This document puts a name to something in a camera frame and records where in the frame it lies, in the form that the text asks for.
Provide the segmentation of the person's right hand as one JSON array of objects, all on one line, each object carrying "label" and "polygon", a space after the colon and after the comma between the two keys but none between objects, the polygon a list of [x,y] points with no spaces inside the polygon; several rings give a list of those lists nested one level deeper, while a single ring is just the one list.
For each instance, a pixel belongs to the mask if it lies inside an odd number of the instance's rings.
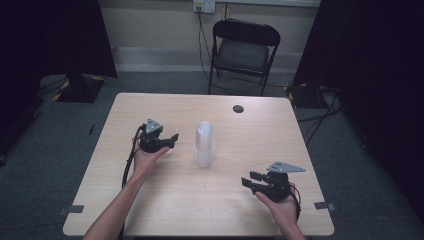
[{"label": "person's right hand", "polygon": [[256,192],[255,196],[270,210],[281,231],[294,230],[298,227],[297,203],[293,196],[288,196],[281,202],[273,202],[261,192]]}]

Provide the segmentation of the black stand base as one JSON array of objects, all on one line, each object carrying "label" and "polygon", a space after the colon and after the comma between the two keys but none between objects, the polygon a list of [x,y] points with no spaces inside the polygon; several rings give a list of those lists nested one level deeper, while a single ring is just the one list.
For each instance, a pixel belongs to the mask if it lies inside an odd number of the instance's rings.
[{"label": "black stand base", "polygon": [[288,85],[284,87],[293,108],[328,109],[329,105],[322,92],[307,85]]},{"label": "black stand base", "polygon": [[100,76],[67,75],[64,84],[53,97],[57,102],[94,103],[105,78]]}]

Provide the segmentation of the person's left hand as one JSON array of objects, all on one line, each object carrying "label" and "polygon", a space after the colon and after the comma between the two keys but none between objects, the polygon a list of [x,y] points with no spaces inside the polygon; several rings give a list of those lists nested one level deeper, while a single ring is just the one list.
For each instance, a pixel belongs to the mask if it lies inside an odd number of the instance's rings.
[{"label": "person's left hand", "polygon": [[170,150],[169,147],[165,146],[155,153],[144,152],[139,143],[141,135],[142,131],[135,137],[134,167],[130,182],[144,183],[152,172],[156,161]]}]

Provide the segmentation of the dark curtain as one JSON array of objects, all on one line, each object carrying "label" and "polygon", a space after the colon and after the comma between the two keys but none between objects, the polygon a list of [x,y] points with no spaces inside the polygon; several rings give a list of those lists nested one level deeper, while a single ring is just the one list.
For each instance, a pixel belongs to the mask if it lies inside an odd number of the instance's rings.
[{"label": "dark curtain", "polygon": [[424,0],[321,0],[294,82],[338,89],[424,224]]},{"label": "dark curtain", "polygon": [[99,0],[0,0],[0,156],[59,74],[117,75]]}]

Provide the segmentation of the grey tape strip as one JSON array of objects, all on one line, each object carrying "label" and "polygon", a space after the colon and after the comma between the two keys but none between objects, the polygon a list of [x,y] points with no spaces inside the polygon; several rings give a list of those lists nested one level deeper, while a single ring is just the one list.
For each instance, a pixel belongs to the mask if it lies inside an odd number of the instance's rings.
[{"label": "grey tape strip", "polygon": [[335,211],[337,209],[334,204],[327,202],[315,202],[314,206],[316,210],[327,209],[328,211]]},{"label": "grey tape strip", "polygon": [[69,213],[82,213],[84,209],[83,205],[70,205],[66,207],[62,207],[58,214],[61,216],[67,216]]}]

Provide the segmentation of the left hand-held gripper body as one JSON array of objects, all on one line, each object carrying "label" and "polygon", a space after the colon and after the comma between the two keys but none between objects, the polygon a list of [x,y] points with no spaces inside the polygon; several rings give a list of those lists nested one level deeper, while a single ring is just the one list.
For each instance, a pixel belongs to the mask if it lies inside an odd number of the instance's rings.
[{"label": "left hand-held gripper body", "polygon": [[163,126],[153,119],[148,119],[141,126],[141,137],[139,138],[140,149],[147,153],[155,153],[166,146],[166,142],[159,138],[163,132]]}]

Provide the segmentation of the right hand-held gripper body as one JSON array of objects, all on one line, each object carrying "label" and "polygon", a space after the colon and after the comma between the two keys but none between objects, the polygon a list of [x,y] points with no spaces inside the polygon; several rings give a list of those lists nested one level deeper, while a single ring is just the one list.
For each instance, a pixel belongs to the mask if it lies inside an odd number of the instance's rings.
[{"label": "right hand-held gripper body", "polygon": [[293,196],[297,202],[301,201],[299,191],[297,195],[292,192],[292,185],[289,182],[288,174],[295,172],[305,172],[304,168],[294,166],[281,161],[275,161],[267,168],[269,180],[265,185],[258,184],[258,191],[266,195],[273,202],[281,202],[288,196]]}]

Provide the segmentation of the stack of clear plastic cups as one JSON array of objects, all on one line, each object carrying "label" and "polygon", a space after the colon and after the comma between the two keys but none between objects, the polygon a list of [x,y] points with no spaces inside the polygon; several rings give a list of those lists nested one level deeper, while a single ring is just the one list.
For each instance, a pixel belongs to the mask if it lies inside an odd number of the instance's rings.
[{"label": "stack of clear plastic cups", "polygon": [[212,164],[215,159],[214,127],[211,122],[199,122],[196,127],[194,142],[194,161],[202,168]]}]

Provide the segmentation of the black folding chair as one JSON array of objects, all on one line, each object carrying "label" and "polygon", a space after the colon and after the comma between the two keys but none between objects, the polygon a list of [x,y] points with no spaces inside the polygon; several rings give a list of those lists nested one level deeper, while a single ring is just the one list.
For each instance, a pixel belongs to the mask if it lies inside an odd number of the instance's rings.
[{"label": "black folding chair", "polygon": [[270,69],[281,42],[280,33],[270,25],[238,19],[223,19],[214,24],[208,93],[213,71],[220,70],[260,77],[264,94]]}]

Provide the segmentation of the white wall outlet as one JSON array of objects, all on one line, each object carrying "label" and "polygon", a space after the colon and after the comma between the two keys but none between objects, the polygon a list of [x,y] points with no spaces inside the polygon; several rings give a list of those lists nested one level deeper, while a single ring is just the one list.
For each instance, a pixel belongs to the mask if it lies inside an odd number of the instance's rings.
[{"label": "white wall outlet", "polygon": [[193,11],[196,13],[213,14],[215,10],[215,0],[193,0]]}]

